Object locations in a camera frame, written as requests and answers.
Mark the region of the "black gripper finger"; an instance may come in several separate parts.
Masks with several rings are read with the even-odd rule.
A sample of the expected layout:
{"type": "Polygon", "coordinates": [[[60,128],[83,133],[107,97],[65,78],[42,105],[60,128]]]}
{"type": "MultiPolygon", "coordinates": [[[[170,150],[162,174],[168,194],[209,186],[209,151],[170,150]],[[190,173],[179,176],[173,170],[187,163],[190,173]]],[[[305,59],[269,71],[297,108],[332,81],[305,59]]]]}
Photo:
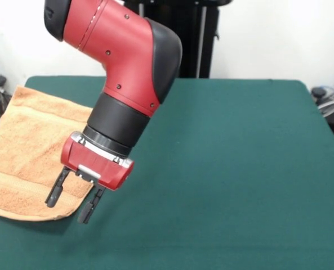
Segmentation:
{"type": "Polygon", "coordinates": [[[87,224],[95,210],[95,208],[97,207],[100,199],[103,196],[103,193],[105,191],[105,187],[98,187],[92,200],[90,200],[89,202],[87,202],[84,206],[84,208],[82,209],[77,221],[78,223],[83,223],[83,224],[87,224]]]}
{"type": "Polygon", "coordinates": [[[48,194],[47,199],[45,200],[45,204],[47,205],[48,208],[53,208],[56,205],[63,191],[63,183],[66,180],[69,173],[70,173],[70,169],[64,166],[60,174],[56,178],[56,181],[50,193],[48,194]]]}

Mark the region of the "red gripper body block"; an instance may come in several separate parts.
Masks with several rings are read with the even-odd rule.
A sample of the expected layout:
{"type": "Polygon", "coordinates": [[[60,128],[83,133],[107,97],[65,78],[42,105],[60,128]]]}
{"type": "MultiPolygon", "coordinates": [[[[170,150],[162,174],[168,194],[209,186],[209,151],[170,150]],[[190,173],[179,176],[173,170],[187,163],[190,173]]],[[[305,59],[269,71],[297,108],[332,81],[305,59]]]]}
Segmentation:
{"type": "Polygon", "coordinates": [[[60,160],[76,175],[110,190],[118,189],[134,166],[131,159],[121,159],[108,153],[100,155],[71,137],[64,143],[60,160]]]}

